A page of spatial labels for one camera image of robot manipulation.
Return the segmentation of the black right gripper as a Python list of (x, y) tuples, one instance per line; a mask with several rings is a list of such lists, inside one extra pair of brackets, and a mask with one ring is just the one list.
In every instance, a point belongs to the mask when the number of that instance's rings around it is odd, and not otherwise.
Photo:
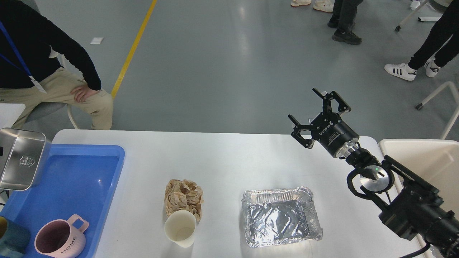
[[(312, 149), (315, 142), (319, 142), (332, 157), (339, 159), (347, 158), (352, 152), (359, 149), (359, 136), (341, 118), (341, 114), (350, 112), (351, 107), (341, 96), (335, 92), (320, 93), (316, 88), (312, 88), (323, 101), (322, 112), (313, 121), (309, 119), (309, 125), (302, 125), (291, 114), (288, 115), (293, 122), (291, 136), (303, 147)], [(337, 113), (333, 113), (332, 101), (338, 103)], [(301, 135), (302, 131), (311, 131), (311, 139), (305, 139)]]

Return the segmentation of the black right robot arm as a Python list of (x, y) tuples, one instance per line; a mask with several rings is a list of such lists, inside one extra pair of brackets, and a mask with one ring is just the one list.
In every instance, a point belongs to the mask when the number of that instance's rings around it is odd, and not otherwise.
[(445, 258), (457, 258), (459, 224), (453, 211), (441, 209), (439, 190), (426, 180), (386, 155), (380, 162), (359, 144), (359, 135), (341, 118), (351, 111), (338, 93), (319, 92), (322, 111), (308, 125), (292, 115), (292, 137), (305, 148), (315, 142), (334, 158), (343, 159), (354, 169), (346, 178), (347, 187), (359, 198), (372, 201), (381, 213), (379, 219), (400, 238), (411, 240), (420, 235), (426, 245), (407, 255), (418, 256), (431, 245)]

